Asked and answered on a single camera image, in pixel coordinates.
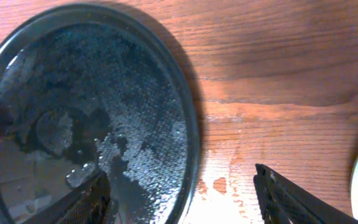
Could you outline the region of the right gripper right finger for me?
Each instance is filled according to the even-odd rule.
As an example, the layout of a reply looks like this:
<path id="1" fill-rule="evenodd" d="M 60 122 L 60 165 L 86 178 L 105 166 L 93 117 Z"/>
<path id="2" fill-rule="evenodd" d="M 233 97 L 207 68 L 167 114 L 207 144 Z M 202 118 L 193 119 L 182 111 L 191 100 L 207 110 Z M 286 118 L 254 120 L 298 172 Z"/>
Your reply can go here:
<path id="1" fill-rule="evenodd" d="M 256 164 L 255 168 L 254 186 L 265 223 L 358 223 L 268 166 Z"/>

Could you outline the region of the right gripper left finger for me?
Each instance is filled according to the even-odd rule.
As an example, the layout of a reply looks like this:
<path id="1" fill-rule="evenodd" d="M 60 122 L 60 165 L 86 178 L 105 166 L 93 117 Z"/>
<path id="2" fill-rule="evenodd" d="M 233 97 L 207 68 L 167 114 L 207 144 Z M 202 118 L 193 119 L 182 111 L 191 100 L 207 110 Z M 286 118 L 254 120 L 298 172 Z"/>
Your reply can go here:
<path id="1" fill-rule="evenodd" d="M 24 223 L 104 223 L 111 201 L 110 190 L 107 174 L 100 171 Z"/>

